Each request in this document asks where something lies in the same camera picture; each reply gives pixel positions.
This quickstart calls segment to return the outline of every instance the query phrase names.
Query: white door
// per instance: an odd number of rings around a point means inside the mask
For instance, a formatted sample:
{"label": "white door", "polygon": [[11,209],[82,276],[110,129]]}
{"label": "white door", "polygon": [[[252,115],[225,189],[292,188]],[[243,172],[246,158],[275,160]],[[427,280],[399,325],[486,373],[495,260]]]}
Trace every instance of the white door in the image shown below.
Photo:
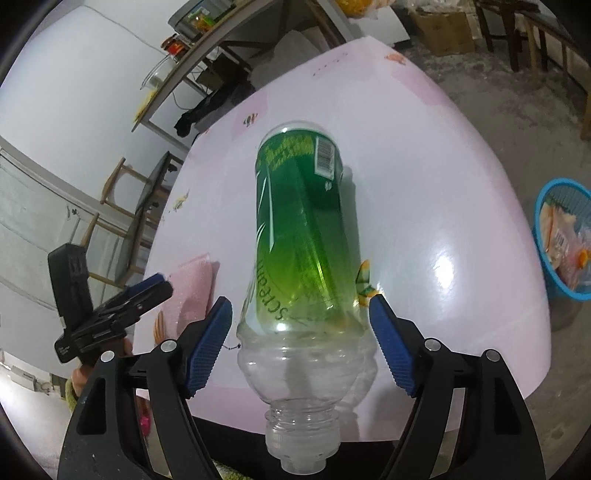
{"label": "white door", "polygon": [[[55,308],[47,254],[80,243],[92,215],[46,188],[0,151],[0,281],[38,303]],[[87,252],[89,271],[112,278],[121,238],[95,228]],[[90,279],[97,306],[118,289]]]}

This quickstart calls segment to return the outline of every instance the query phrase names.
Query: plastic bottle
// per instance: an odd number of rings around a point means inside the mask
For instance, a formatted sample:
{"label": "plastic bottle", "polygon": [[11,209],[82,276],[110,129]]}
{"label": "plastic bottle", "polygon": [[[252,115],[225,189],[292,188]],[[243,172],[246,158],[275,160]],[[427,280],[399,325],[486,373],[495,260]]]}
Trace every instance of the plastic bottle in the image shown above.
{"label": "plastic bottle", "polygon": [[304,122],[272,130],[256,161],[257,253],[238,363],[270,406],[270,454],[299,475],[321,471],[338,450],[335,405],[364,359],[341,173],[334,142]]}

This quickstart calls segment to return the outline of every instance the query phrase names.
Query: silver screw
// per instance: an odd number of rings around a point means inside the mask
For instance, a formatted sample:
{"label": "silver screw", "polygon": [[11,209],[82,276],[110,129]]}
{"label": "silver screw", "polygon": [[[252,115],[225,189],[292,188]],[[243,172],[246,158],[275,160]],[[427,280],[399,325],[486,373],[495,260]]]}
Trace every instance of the silver screw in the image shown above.
{"label": "silver screw", "polygon": [[425,340],[425,348],[432,352],[437,352],[441,348],[441,344],[435,338],[430,338]]}
{"label": "silver screw", "polygon": [[498,362],[501,359],[501,354],[499,352],[497,352],[496,350],[487,350],[486,357],[491,362]]}
{"label": "silver screw", "polygon": [[163,352],[172,352],[177,347],[177,342],[174,340],[166,340],[162,345],[160,345],[160,349]]}
{"label": "silver screw", "polygon": [[103,352],[103,354],[100,356],[100,361],[107,363],[113,360],[114,358],[115,352],[113,350],[107,350],[106,352]]}

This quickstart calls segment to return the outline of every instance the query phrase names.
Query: blue basket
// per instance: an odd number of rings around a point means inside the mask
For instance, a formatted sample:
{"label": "blue basket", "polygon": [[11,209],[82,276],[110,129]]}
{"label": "blue basket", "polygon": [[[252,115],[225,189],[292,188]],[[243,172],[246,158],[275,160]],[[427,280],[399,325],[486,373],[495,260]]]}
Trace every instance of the blue basket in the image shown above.
{"label": "blue basket", "polygon": [[577,301],[591,300],[591,286],[579,286],[576,290],[571,290],[550,265],[540,234],[540,211],[546,200],[552,200],[560,205],[565,212],[576,215],[577,221],[574,224],[574,230],[578,232],[583,223],[591,227],[591,192],[574,180],[552,180],[544,186],[536,200],[534,218],[535,245],[542,262],[548,298],[562,296]]}

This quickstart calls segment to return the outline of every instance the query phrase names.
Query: gray floor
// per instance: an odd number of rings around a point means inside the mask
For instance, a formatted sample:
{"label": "gray floor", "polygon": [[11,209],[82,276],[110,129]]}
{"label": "gray floor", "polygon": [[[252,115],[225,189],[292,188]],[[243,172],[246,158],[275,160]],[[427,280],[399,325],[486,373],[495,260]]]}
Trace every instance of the gray floor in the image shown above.
{"label": "gray floor", "polygon": [[[561,84],[551,66],[535,90],[527,44],[522,70],[509,67],[504,42],[495,54],[482,45],[467,55],[434,57],[417,40],[404,53],[437,82],[496,152],[528,218],[543,185],[555,177],[591,186],[591,141],[579,137],[584,91]],[[564,320],[553,312],[555,325]],[[564,462],[591,424],[591,304],[552,335],[552,366],[527,399],[548,476]],[[455,438],[446,437],[436,470],[450,459]]]}

